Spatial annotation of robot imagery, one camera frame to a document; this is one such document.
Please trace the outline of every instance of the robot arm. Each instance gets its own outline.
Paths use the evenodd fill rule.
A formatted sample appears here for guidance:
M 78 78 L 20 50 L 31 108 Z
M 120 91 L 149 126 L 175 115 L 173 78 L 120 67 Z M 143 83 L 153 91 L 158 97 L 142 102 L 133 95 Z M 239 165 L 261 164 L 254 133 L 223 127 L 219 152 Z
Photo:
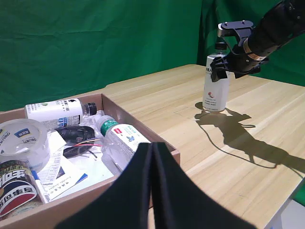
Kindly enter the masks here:
M 224 22 L 218 25 L 218 37 L 234 36 L 237 44 L 225 57 L 211 63 L 212 81 L 260 72 L 268 56 L 305 32 L 305 0 L 283 0 L 269 10 L 253 28 L 251 21 Z

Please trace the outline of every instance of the clear tape roll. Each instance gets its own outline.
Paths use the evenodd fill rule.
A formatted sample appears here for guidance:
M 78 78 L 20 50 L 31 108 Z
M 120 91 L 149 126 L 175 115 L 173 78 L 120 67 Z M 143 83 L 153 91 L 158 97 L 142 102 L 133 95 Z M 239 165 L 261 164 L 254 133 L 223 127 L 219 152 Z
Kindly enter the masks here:
M 46 127 L 32 119 L 13 119 L 0 124 L 0 163 L 19 160 L 39 172 L 49 161 Z

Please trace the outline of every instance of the wooden table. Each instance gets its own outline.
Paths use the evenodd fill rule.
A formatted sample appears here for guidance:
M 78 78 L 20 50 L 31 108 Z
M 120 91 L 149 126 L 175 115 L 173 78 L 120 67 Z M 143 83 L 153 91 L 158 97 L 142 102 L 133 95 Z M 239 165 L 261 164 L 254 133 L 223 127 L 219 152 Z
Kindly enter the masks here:
M 205 67 L 186 65 L 98 92 L 178 148 L 182 169 L 206 194 L 258 228 L 269 227 L 305 174 L 305 88 L 232 79 L 229 110 L 207 114 L 204 76 Z

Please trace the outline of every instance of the paper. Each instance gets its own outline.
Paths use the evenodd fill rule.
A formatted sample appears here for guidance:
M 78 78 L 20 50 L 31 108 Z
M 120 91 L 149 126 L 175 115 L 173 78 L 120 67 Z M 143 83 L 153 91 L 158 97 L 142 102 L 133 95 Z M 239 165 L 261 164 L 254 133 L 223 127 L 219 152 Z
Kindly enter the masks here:
M 49 199 L 53 200 L 86 177 L 87 174 L 80 171 L 64 156 L 61 156 L 61 166 L 57 178 L 52 185 L 43 185 L 43 188 Z
M 90 149 L 90 151 L 95 153 L 98 158 L 95 158 L 89 152 L 83 154 L 82 156 L 69 158 L 69 161 L 72 162 L 83 173 L 86 173 L 88 175 L 88 177 L 85 180 L 83 180 L 82 182 L 71 187 L 69 190 L 65 191 L 64 193 L 62 193 L 55 199 L 59 199 L 68 194 L 77 192 L 79 190 L 82 190 L 91 185 L 95 185 L 101 181 L 104 181 L 106 179 L 113 177 L 113 174 L 111 173 L 111 171 L 102 162 L 101 148 L 99 146 L 93 146 Z
M 61 165 L 61 156 L 63 154 L 66 142 L 57 131 L 48 133 L 50 159 L 46 166 L 38 173 L 41 183 L 52 184 L 57 177 Z

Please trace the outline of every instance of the water bottle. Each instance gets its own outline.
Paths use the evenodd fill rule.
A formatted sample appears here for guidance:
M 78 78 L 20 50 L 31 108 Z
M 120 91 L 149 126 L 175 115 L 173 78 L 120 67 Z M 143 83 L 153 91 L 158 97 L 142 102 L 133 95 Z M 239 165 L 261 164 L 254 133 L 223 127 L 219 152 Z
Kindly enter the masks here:
M 215 57 L 224 57 L 227 46 L 224 42 L 215 44 L 216 53 L 213 53 L 206 58 L 206 75 L 203 89 L 203 108 L 210 112 L 220 112 L 225 109 L 225 104 L 229 92 L 230 72 L 226 72 L 228 78 L 220 79 L 217 82 L 212 82 L 212 69 L 210 64 Z
M 66 99 L 25 105 L 26 118 L 41 122 L 47 129 L 78 125 L 85 116 L 96 114 L 95 103 L 83 104 L 79 99 Z
M 108 115 L 101 116 L 96 121 L 97 128 L 104 136 L 104 147 L 110 157 L 124 170 L 138 148 L 139 143 L 150 143 L 136 128 L 128 124 L 119 124 Z

